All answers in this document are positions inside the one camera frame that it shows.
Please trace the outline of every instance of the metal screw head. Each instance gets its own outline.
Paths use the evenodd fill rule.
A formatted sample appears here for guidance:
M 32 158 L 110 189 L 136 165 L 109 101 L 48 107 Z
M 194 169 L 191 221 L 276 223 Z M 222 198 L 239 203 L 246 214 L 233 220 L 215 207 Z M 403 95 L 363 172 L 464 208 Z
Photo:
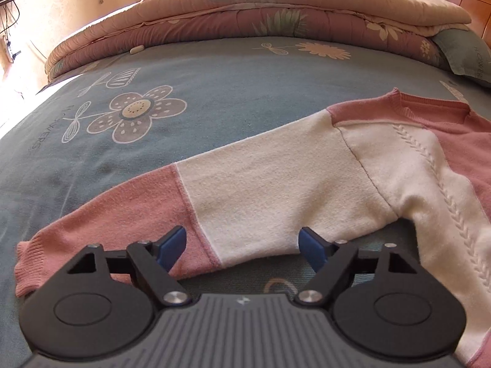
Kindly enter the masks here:
M 299 299 L 304 303 L 317 303 L 322 300 L 322 294 L 321 292 L 312 289 L 303 290 L 299 293 Z
M 166 293 L 164 295 L 164 301 L 169 304 L 183 304 L 188 301 L 188 295 L 184 292 L 178 290 L 173 290 L 172 292 Z

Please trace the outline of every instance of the sweater sleeve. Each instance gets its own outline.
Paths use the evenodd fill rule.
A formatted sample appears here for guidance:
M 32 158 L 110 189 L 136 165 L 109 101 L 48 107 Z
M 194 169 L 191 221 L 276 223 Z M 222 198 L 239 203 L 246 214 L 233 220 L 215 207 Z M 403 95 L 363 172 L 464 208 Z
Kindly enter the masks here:
M 325 110 L 104 192 L 20 245 L 16 292 L 89 243 L 122 249 L 178 224 L 188 246 L 171 274 L 182 278 L 296 253 L 303 226 L 350 240 L 396 219 Z

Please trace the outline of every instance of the sweater neckline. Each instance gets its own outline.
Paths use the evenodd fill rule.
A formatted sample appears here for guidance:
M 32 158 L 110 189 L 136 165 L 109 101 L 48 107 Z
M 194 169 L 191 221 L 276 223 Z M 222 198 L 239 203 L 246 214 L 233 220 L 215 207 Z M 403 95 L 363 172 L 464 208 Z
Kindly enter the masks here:
M 466 124 L 466 121 L 472 117 L 477 116 L 477 114 L 470 109 L 470 106 L 464 102 L 460 101 L 451 101 L 447 99 L 435 99 L 435 98 L 425 98 L 418 97 L 416 95 L 406 94 L 399 91 L 397 88 L 389 93 L 390 102 L 392 109 L 399 114 L 400 116 L 407 117 L 408 119 L 420 123 L 425 126 L 435 127 L 435 126 L 445 126 L 448 130 L 453 128 L 454 130 L 459 130 Z M 421 114 L 415 114 L 410 106 L 411 104 L 422 104 L 422 105 L 430 105 L 435 108 L 441 109 L 443 115 L 445 114 L 445 108 L 458 110 L 459 118 L 455 120 L 448 119 L 442 121 L 432 120 L 429 117 L 424 117 Z

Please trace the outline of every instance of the black circular joint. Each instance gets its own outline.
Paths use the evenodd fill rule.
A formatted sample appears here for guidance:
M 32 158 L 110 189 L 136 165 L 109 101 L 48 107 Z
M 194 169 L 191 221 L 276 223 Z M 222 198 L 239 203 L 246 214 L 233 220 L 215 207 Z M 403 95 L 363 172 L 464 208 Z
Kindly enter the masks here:
M 427 285 L 411 275 L 340 294 L 333 318 L 346 339 L 388 361 L 426 361 L 452 353 L 465 328 L 462 306 L 440 284 Z
M 77 275 L 26 300 L 19 321 L 31 348 L 61 360 L 90 360 L 139 339 L 154 317 L 148 297 L 131 285 Z
M 430 304 L 410 293 L 390 293 L 374 304 L 377 315 L 394 325 L 418 325 L 431 314 Z
M 111 312 L 111 301 L 96 293 L 76 293 L 64 297 L 55 306 L 55 315 L 67 325 L 93 325 Z

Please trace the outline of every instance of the sweater seam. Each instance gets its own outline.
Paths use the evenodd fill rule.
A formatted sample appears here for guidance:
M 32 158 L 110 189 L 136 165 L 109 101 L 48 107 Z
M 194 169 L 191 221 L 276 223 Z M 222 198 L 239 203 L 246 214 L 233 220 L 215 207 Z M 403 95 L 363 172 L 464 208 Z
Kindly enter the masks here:
M 395 211 L 394 207 L 389 203 L 389 201 L 385 198 L 385 196 L 382 195 L 382 193 L 380 192 L 380 189 L 375 185 L 374 181 L 372 180 L 372 178 L 368 174 L 367 169 L 365 169 L 365 166 L 363 165 L 363 163 L 360 161 L 360 159 L 356 156 L 356 154 L 354 153 L 354 151 L 348 145 L 348 142 L 344 138 L 344 135 L 343 135 L 343 132 L 341 131 L 341 129 L 339 127 L 335 127 L 335 129 L 337 129 L 339 131 L 339 134 L 341 135 L 341 138 L 343 139 L 344 144 L 346 145 L 346 147 L 348 148 L 348 150 L 351 152 L 351 154 L 353 155 L 353 157 L 357 160 L 357 162 L 359 163 L 359 165 L 361 166 L 361 168 L 365 172 L 365 175 L 370 180 L 370 183 L 372 183 L 373 187 L 376 189 L 377 194 L 380 195 L 380 197 L 384 200 L 384 202 L 387 204 L 387 206 L 389 206 L 390 210 L 392 210 L 392 212 L 395 214 L 395 216 L 397 218 L 399 218 L 400 217 L 399 214 Z
M 208 257 L 208 261 L 210 262 L 212 267 L 214 269 L 220 269 L 222 268 L 222 260 L 220 259 L 216 249 L 213 247 L 212 241 L 210 240 L 210 238 L 207 237 L 204 228 L 201 226 L 195 206 L 191 201 L 189 192 L 186 189 L 186 185 L 184 184 L 184 181 L 182 180 L 181 177 L 181 173 L 179 172 L 179 167 L 175 163 L 172 164 L 172 170 L 175 176 L 176 185 L 179 190 L 181 199 L 184 205 L 186 206 L 186 209 L 188 211 L 188 216 L 190 217 L 191 220 L 191 224 L 195 227 L 195 232 L 201 244 L 201 247 L 204 249 Z

